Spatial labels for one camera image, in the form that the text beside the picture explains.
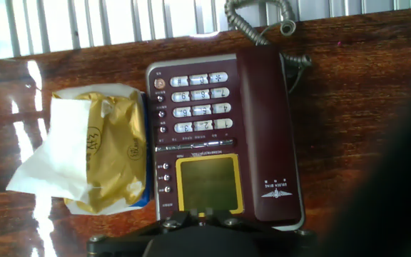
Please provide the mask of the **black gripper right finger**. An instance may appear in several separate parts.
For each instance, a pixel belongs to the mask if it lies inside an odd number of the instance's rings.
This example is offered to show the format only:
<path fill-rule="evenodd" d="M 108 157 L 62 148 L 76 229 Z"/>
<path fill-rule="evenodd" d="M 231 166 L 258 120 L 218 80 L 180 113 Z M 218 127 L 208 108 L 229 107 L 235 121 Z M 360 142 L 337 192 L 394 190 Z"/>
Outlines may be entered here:
<path fill-rule="evenodd" d="M 239 248 L 252 246 L 260 256 L 304 256 L 317 249 L 317 234 L 308 229 L 280 231 L 254 220 L 234 216 L 230 211 L 205 211 L 208 225 L 224 228 L 229 232 L 237 232 L 243 238 Z"/>

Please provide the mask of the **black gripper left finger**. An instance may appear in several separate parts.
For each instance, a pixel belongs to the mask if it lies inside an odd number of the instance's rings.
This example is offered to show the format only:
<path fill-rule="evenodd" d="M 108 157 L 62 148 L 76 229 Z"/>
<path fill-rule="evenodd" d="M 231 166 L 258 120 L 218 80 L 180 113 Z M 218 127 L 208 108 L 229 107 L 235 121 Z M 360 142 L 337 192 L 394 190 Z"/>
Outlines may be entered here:
<path fill-rule="evenodd" d="M 124 236 L 103 234 L 90 237 L 86 243 L 88 257 L 142 256 L 146 247 L 156 237 L 199 224 L 197 210 L 175 211 L 168 218 L 151 223 Z"/>

